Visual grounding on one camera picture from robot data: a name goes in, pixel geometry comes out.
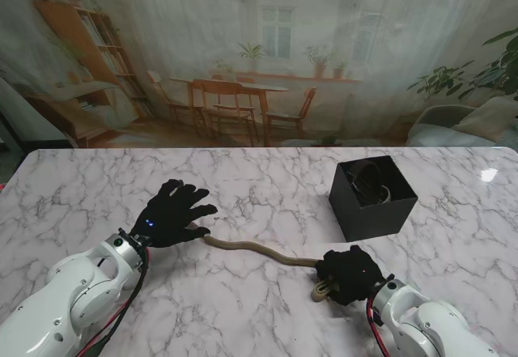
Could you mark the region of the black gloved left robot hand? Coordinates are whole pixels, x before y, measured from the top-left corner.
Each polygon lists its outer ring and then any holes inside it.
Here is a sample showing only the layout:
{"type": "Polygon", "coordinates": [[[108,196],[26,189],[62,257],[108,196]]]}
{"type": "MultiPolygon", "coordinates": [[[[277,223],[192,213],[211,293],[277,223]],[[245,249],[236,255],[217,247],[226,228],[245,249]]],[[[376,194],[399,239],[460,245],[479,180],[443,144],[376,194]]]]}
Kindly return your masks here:
{"type": "Polygon", "coordinates": [[[207,189],[170,179],[147,203],[129,234],[141,238],[146,246],[152,248],[167,248],[201,238],[210,230],[206,227],[191,228],[189,225],[218,212],[212,204],[197,204],[208,195],[207,189]]]}

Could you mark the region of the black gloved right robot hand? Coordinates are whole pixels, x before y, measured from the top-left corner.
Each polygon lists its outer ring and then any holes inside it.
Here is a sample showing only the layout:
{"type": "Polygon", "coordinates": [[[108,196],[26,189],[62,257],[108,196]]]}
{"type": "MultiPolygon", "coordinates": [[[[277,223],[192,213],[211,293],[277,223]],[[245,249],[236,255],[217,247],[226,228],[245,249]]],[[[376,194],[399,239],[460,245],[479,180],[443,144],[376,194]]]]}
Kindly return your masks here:
{"type": "Polygon", "coordinates": [[[331,289],[327,296],[344,306],[356,300],[366,300],[378,286],[385,283],[379,266],[356,244],[345,252],[329,250],[315,268],[321,281],[329,279],[338,286],[337,290],[331,289]]]}

